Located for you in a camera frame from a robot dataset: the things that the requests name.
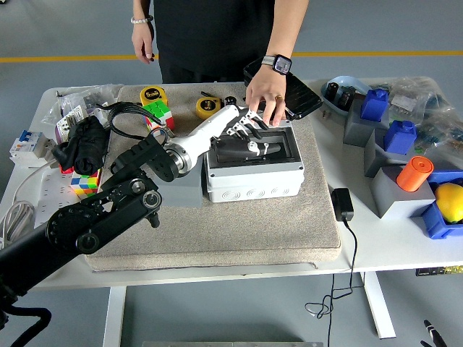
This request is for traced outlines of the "person's right hand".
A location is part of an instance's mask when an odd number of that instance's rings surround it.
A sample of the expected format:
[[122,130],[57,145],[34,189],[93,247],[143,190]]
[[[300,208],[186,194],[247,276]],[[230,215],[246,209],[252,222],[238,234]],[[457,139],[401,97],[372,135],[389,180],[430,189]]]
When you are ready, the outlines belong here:
[[133,25],[132,45],[137,59],[144,64],[154,60],[153,35],[153,26],[149,22]]

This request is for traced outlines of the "person's left hand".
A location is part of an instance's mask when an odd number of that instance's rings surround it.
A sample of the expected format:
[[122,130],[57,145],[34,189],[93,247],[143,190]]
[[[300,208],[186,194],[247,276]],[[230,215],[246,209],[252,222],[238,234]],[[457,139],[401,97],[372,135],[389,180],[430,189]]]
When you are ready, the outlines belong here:
[[262,119],[267,125],[278,127],[285,117],[286,77],[272,70],[269,65],[262,65],[246,90],[246,104],[251,111],[256,112],[260,102],[266,106]]

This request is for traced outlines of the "robot right hand black fingers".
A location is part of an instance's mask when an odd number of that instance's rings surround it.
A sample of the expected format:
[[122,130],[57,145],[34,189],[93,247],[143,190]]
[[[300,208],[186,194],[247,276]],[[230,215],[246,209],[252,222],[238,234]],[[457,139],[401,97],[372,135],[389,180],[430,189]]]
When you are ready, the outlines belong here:
[[446,342],[442,338],[441,334],[435,329],[435,327],[428,320],[424,320],[423,324],[430,335],[435,347],[447,347]]

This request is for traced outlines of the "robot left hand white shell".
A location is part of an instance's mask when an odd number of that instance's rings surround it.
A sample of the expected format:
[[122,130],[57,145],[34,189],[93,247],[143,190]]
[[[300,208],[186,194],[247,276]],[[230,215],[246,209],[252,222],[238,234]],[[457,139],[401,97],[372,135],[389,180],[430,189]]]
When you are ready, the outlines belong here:
[[269,143],[263,140],[258,129],[267,130],[268,126],[254,111],[241,114],[241,109],[230,105],[203,121],[188,136],[177,137],[171,146],[177,146],[177,154],[185,166],[194,166],[203,153],[216,145],[220,155],[249,159],[278,153],[283,149],[281,143]]

